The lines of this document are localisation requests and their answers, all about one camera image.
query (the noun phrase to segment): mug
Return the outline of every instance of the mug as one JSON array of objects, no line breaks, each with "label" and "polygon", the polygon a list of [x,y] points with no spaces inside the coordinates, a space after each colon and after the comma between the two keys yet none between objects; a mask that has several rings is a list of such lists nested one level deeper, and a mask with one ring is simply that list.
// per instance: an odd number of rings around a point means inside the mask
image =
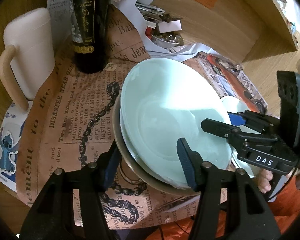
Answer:
[{"label": "mug", "polygon": [[12,101],[23,111],[55,66],[50,14],[46,8],[12,20],[3,33],[0,80]]}]

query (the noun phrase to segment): orange clothing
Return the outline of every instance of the orange clothing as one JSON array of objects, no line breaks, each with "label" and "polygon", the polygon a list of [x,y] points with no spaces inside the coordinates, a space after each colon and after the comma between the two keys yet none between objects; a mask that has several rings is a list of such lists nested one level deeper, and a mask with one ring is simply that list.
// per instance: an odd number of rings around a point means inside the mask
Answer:
[{"label": "orange clothing", "polygon": [[[278,227],[283,233],[295,220],[300,212],[300,191],[296,188],[296,178],[278,194],[277,199],[269,203]],[[187,240],[193,220],[185,218],[177,222],[161,225],[146,240]],[[216,237],[222,236],[225,230],[226,213],[220,211]]]}]

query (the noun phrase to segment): wine bottle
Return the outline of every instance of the wine bottle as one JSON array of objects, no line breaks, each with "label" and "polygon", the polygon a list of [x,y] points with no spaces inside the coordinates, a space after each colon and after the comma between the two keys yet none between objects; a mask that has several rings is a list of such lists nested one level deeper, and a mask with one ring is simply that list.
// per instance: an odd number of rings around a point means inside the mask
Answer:
[{"label": "wine bottle", "polygon": [[106,65],[106,21],[110,0],[71,0],[74,62],[84,73]]}]

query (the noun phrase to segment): mug handle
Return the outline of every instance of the mug handle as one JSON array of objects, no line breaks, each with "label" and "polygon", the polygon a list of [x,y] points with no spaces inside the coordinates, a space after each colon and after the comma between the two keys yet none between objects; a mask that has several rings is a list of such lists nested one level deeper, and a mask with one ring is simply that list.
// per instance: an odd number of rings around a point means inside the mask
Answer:
[{"label": "mug handle", "polygon": [[2,52],[0,56],[0,80],[12,101],[26,112],[29,108],[28,100],[23,94],[10,66],[16,52],[17,49],[13,45],[8,45]]}]

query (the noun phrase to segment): person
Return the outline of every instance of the person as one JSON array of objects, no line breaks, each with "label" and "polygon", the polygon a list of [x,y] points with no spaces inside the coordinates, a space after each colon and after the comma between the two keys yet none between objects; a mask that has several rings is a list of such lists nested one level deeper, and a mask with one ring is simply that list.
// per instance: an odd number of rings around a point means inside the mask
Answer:
[{"label": "person", "polygon": [[[262,193],[270,191],[273,174],[271,171],[261,170],[258,176],[258,188]],[[277,195],[272,203],[268,203],[274,215],[280,232],[288,229],[300,212],[300,190],[296,187],[293,177],[286,187]],[[187,240],[194,223],[193,218],[185,218],[176,222],[159,226],[146,240]],[[226,212],[220,211],[216,238],[223,236],[226,224]]]}]

